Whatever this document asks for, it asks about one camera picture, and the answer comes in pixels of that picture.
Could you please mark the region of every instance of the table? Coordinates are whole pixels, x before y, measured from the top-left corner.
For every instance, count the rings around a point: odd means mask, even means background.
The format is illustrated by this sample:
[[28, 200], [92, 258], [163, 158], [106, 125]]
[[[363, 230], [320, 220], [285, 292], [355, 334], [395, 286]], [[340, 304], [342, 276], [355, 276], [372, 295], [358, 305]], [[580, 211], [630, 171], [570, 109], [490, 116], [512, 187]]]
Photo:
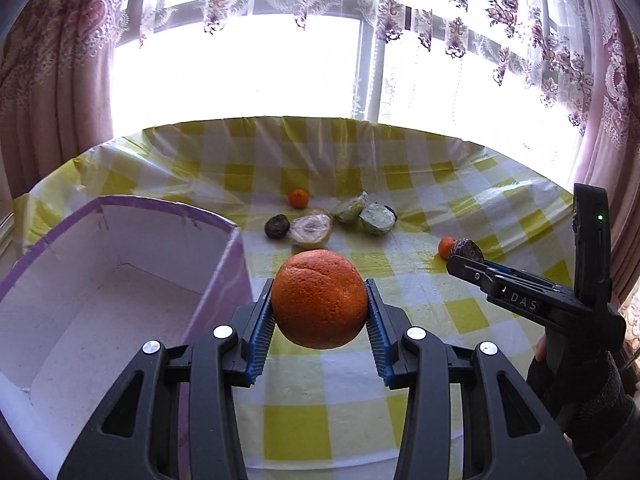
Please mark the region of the table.
[[[196, 205], [243, 229], [257, 295], [293, 252], [264, 223], [299, 212], [286, 195], [302, 187], [310, 206], [331, 209], [366, 190], [398, 215], [371, 237], [334, 229], [326, 248], [374, 278], [385, 303], [444, 341], [494, 341], [526, 373], [542, 334], [446, 273], [444, 236], [468, 237], [487, 259], [571, 284], [572, 196], [521, 164], [471, 142], [405, 128], [329, 118], [198, 121], [112, 140], [69, 161], [15, 201], [24, 248], [101, 194], [138, 194]], [[250, 478], [390, 479], [402, 435], [406, 391], [377, 376], [366, 331], [342, 348], [295, 346], [276, 330], [264, 374], [236, 390]], [[452, 388], [451, 477], [460, 478], [462, 411]]]

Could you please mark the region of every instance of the yellow checkered tablecloth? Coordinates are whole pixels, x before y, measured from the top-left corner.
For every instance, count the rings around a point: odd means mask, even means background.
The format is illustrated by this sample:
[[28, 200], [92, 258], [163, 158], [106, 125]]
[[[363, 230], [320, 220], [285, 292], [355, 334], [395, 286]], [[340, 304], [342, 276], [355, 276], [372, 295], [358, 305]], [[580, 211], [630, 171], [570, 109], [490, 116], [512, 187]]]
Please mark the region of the yellow checkered tablecloth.
[[[485, 257], [571, 283], [572, 197], [503, 155], [470, 142], [342, 119], [251, 118], [150, 128], [69, 161], [15, 201], [23, 247], [102, 194], [137, 194], [215, 211], [243, 229], [254, 295], [292, 254], [269, 240], [271, 216], [297, 214], [286, 194], [308, 189], [310, 206], [366, 190], [398, 223], [385, 237], [338, 226], [327, 248], [375, 278], [385, 303], [444, 341], [498, 344], [526, 372], [542, 329], [487, 303], [450, 277], [443, 236], [468, 237]], [[452, 478], [462, 476], [462, 415], [452, 388]], [[390, 479], [406, 391], [385, 390], [366, 331], [329, 351], [300, 348], [276, 330], [264, 374], [236, 390], [242, 451], [252, 479]]]

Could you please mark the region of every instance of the lace curtain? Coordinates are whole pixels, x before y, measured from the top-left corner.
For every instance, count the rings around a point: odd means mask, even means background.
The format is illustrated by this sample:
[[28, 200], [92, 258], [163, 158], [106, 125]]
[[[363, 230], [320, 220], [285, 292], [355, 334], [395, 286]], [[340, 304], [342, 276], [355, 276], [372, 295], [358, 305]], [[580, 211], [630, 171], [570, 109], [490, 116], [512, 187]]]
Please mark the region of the lace curtain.
[[[136, 0], [122, 43], [137, 37], [143, 59], [154, 35], [196, 22], [214, 44], [231, 34], [230, 20], [288, 14], [282, 26], [309, 37], [314, 17], [358, 20], [350, 113], [342, 115], [474, 140], [566, 185], [593, 94], [590, 2]], [[305, 48], [309, 64], [322, 56], [310, 41]], [[213, 74], [215, 63], [203, 69]]]

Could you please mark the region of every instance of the white box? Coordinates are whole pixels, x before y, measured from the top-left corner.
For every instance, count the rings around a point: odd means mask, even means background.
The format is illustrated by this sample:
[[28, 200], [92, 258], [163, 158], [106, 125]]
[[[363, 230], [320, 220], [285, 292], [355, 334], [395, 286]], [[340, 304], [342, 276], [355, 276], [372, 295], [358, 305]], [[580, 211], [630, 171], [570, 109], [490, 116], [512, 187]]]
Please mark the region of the white box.
[[53, 480], [146, 341], [192, 342], [251, 301], [229, 220], [151, 198], [96, 198], [0, 283], [0, 412]]

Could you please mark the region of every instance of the sheer curtain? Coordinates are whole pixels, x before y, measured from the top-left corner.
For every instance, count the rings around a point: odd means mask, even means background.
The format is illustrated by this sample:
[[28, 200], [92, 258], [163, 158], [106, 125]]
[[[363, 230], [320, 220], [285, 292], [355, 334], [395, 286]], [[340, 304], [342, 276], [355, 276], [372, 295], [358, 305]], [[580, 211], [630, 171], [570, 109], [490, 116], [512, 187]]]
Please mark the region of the sheer curtain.
[[568, 186], [593, 88], [590, 0], [129, 0], [116, 135], [339, 116], [484, 144]]

